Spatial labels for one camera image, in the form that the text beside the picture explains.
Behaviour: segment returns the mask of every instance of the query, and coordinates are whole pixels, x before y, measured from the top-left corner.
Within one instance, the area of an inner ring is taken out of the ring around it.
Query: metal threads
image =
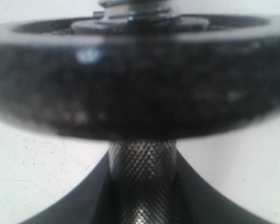
[[[174,140],[111,143],[120,224],[172,223],[176,152]]]
[[[103,20],[163,20],[179,16],[175,0],[98,0],[105,8]]]

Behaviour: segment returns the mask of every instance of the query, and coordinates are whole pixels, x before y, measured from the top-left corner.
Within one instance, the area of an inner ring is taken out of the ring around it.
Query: white wall
[[[280,0],[182,0],[184,12],[280,14]],[[0,22],[87,16],[95,0],[0,0]],[[260,126],[180,141],[193,167],[244,208],[280,224],[280,116]],[[40,136],[0,123],[0,224],[14,224],[73,189],[107,143]]]

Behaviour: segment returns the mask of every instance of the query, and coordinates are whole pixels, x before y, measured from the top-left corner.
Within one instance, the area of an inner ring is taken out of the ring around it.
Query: white surface
[[[280,0],[182,0],[189,13],[280,14]],[[0,22],[87,16],[95,0],[0,0]],[[280,224],[280,116],[260,126],[181,141],[181,153],[212,186]],[[0,224],[15,224],[73,189],[107,144],[44,137],[0,123]]]

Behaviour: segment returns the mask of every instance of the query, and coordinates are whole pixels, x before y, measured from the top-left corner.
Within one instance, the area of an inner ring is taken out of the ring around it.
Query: black weight plate
[[[73,35],[81,18],[0,25],[0,118],[79,138],[176,139],[279,111],[280,16],[199,16],[210,30]]]

